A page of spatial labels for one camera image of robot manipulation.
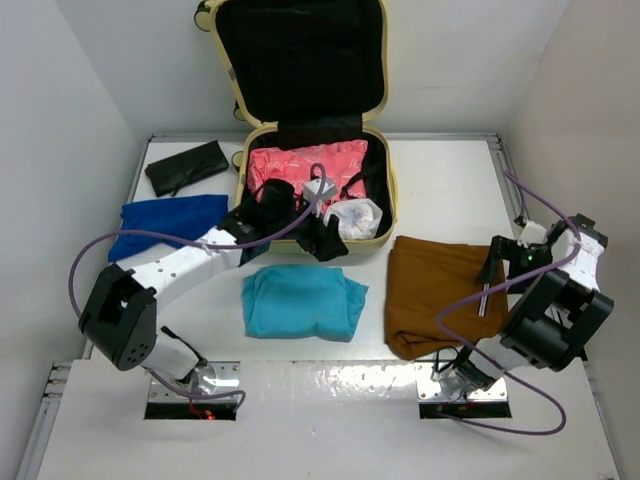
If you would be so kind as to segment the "white plastic-wrapped package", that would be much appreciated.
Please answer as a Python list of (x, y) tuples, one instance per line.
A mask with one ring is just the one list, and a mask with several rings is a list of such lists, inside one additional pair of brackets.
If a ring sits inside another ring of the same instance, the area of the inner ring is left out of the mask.
[(324, 215), (324, 224), (337, 219), (338, 235), (345, 241), (364, 241), (375, 237), (383, 212), (369, 198), (343, 200), (330, 205)]

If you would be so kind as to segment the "light blue t-shirt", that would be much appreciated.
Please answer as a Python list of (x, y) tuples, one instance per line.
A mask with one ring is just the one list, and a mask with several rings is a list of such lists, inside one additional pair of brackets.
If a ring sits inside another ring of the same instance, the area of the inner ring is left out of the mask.
[(369, 287), (339, 267), (272, 265), (243, 280), (245, 334), (256, 339), (349, 342)]

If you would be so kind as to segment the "pink printed garment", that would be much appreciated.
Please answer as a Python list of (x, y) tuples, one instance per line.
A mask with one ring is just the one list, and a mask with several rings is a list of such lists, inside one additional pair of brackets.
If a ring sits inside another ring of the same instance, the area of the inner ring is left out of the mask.
[(347, 188), (345, 194), (342, 194), (347, 183), (362, 170), (367, 149), (366, 140), (350, 140), (292, 150), (281, 150), (277, 147), (255, 149), (249, 156), (247, 187), (251, 193), (255, 193), (266, 180), (279, 179), (290, 183), (295, 194), (301, 196), (304, 184), (311, 179), (312, 165), (320, 163), (337, 189), (336, 194), (322, 207), (322, 211), (325, 212), (336, 202), (367, 197), (363, 180), (357, 180)]

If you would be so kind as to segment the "brown shorts with stripe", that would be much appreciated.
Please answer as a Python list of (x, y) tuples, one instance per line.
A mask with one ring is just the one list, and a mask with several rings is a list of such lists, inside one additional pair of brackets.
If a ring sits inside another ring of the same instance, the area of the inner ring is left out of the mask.
[(436, 316), (481, 291), (474, 280), (488, 253), (487, 246), (395, 239), (384, 308), (384, 341), (393, 354), (409, 361), (458, 344), (438, 328)]

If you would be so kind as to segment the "dark blue cloth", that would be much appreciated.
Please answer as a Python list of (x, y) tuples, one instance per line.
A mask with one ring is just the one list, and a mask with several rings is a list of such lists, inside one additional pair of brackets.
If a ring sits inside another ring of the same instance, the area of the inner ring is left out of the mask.
[[(228, 213), (227, 195), (205, 194), (161, 198), (126, 204), (121, 209), (123, 230), (144, 230), (188, 239), (199, 239)], [(142, 253), (165, 243), (173, 248), (182, 245), (171, 240), (146, 236), (118, 237), (108, 253), (110, 263)]]

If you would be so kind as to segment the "cream yellow hard-shell suitcase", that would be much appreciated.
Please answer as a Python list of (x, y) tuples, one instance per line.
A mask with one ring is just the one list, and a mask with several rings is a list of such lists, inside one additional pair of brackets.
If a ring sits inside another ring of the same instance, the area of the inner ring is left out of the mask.
[(235, 96), (234, 114), (253, 130), (239, 151), (235, 201), (249, 195), (250, 153), (365, 139), (364, 185), (382, 210), (368, 254), (391, 237), (398, 187), (384, 135), (371, 124), (389, 94), (387, 8), (382, 1), (202, 1), (194, 23), (213, 36)]

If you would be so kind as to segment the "black leather roll pouch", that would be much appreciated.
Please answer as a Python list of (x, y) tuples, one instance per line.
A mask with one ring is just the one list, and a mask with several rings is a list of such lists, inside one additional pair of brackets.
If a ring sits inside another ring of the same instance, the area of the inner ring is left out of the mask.
[(180, 152), (144, 170), (157, 197), (175, 196), (183, 188), (213, 177), (229, 168), (217, 140)]

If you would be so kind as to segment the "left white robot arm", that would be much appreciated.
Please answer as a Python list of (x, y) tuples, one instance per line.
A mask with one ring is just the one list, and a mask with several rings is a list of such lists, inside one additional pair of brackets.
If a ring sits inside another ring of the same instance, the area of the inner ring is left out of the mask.
[(291, 184), (270, 179), (199, 239), (180, 239), (180, 249), (146, 264), (107, 266), (85, 306), (76, 310), (79, 330), (120, 371), (142, 367), (191, 401), (223, 398), (209, 361), (159, 326), (159, 314), (192, 288), (261, 255), (286, 234), (293, 234), (316, 259), (332, 258), (315, 239), (312, 221), (335, 192), (335, 183), (315, 164), (301, 195)]

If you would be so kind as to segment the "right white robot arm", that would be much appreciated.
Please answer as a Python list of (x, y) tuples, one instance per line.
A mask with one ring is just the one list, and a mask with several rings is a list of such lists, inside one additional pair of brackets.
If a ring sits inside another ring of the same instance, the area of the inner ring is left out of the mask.
[(503, 375), (521, 366), (558, 372), (584, 350), (614, 309), (597, 284), (597, 267), (608, 238), (583, 214), (550, 228), (522, 220), (517, 239), (493, 237), (475, 281), (489, 288), (507, 261), (509, 280), (542, 268), (543, 273), (508, 293), (518, 295), (496, 335), (464, 346), (451, 362), (432, 370), (444, 396), (466, 397), (489, 390)]

